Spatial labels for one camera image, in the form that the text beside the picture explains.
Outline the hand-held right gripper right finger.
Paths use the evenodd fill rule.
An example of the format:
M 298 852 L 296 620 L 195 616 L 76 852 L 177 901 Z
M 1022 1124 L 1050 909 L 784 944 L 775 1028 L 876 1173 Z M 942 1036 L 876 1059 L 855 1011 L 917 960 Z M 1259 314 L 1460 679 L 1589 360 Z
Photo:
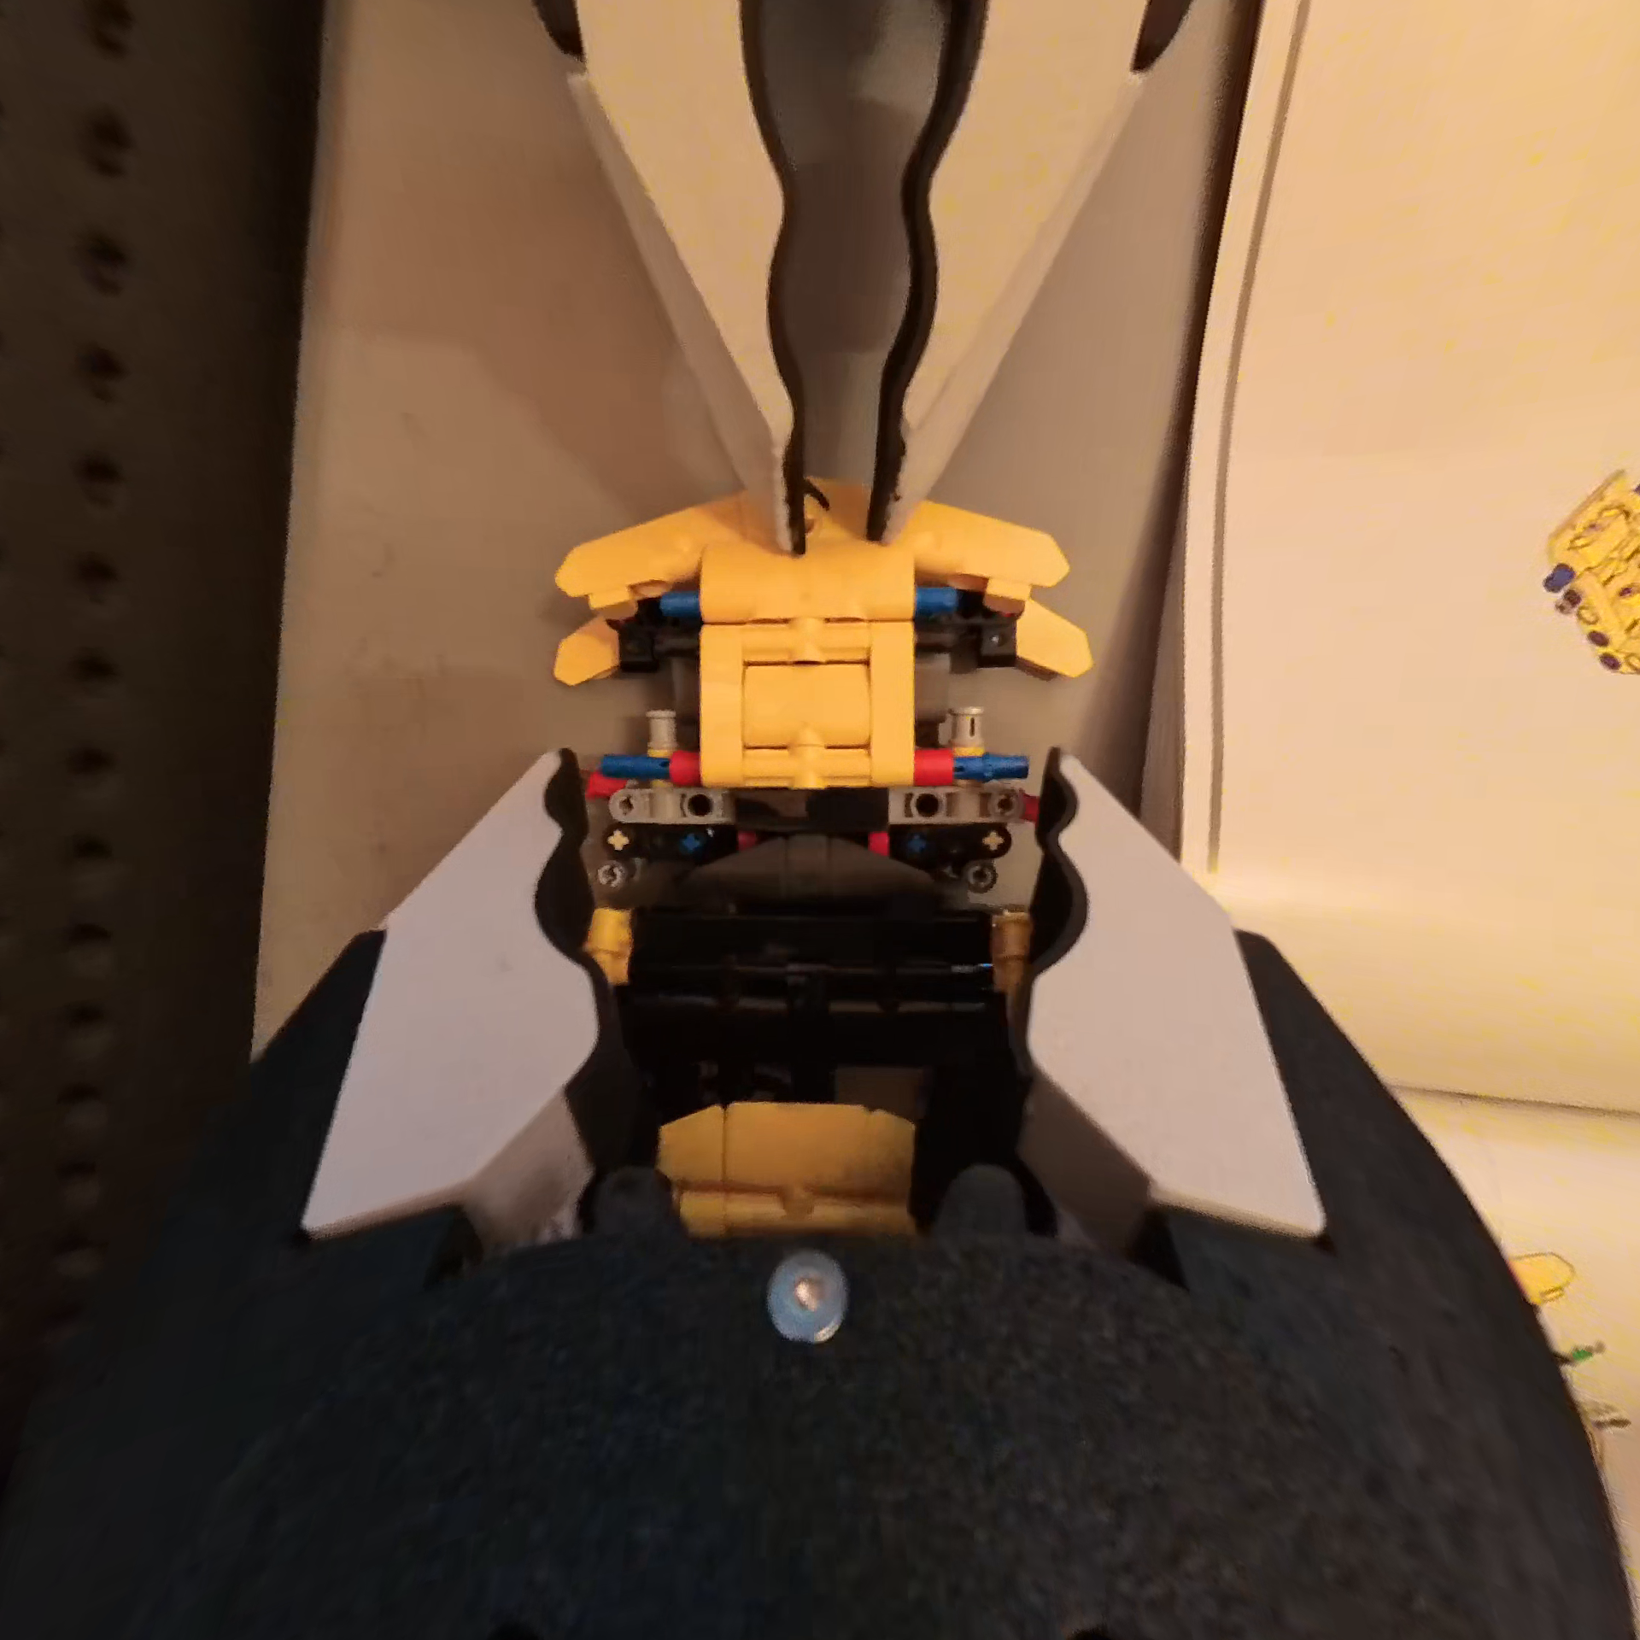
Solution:
M 1021 1157 L 1054 1208 L 1126 1249 L 1157 1210 L 1294 1239 L 1325 1227 L 1292 1102 L 1224 909 L 1067 751 L 1042 772 Z

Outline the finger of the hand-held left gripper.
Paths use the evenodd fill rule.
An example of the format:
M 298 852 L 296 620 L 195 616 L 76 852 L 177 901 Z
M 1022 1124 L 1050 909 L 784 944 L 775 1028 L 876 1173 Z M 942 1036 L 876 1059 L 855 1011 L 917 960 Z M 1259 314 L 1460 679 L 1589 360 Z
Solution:
M 890 540 L 939 478 L 1142 91 L 1144 1 L 950 3 L 899 208 L 907 308 L 866 509 Z
M 570 91 L 734 474 L 806 550 L 800 394 L 773 275 L 786 185 L 734 1 L 577 1 Z

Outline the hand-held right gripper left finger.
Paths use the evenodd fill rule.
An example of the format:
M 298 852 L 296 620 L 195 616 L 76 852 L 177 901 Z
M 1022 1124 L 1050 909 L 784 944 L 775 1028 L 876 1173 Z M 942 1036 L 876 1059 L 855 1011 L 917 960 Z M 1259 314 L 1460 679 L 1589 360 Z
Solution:
M 536 890 L 579 845 L 546 806 L 579 772 L 546 751 L 380 925 L 300 1227 L 337 1237 L 456 1206 L 484 1241 L 544 1241 L 593 1163 L 568 1083 L 599 1040 L 587 968 L 542 931 Z

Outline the yellow brick model car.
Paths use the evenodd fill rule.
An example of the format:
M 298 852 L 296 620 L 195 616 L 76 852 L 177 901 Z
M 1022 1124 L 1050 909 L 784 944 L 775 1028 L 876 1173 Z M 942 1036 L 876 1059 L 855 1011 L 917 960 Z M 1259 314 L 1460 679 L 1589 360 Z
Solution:
M 862 495 L 806 483 L 806 550 L 720 497 L 573 546 L 556 585 L 587 616 L 566 687 L 665 677 L 644 743 L 583 776 L 599 858 L 583 950 L 611 985 L 650 1163 L 696 1235 L 1058 1229 L 1021 1157 L 1030 1075 L 1019 999 L 1038 942 L 995 899 L 1036 825 L 1032 757 L 991 747 L 983 669 L 1077 679 L 1085 630 L 1042 601 L 1069 569 L 1052 536 L 923 503 L 870 538 Z M 909 784 L 706 786 L 698 577 L 708 544 L 788 556 L 903 546 L 915 567 Z

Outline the yellow brick hood panel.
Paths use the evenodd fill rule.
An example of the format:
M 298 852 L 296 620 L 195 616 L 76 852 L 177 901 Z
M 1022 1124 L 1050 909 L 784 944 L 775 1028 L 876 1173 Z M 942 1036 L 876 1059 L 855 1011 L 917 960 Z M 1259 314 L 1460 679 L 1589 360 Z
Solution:
M 702 550 L 706 786 L 905 786 L 915 770 L 915 567 L 903 546 Z

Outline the open instruction booklet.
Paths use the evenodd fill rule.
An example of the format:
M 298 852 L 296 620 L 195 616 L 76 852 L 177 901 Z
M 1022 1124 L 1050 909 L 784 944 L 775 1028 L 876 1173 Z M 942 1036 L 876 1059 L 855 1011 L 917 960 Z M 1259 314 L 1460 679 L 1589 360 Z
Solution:
M 1265 3 L 1144 817 L 1530 1270 L 1636 1464 L 1636 3 Z

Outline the black dotted rubber mat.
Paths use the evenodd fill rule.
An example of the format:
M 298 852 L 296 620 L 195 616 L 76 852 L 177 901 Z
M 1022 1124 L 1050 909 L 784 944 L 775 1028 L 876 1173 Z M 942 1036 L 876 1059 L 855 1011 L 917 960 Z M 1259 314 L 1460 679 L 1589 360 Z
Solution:
M 322 3 L 3 3 L 3 1430 L 249 1054 Z

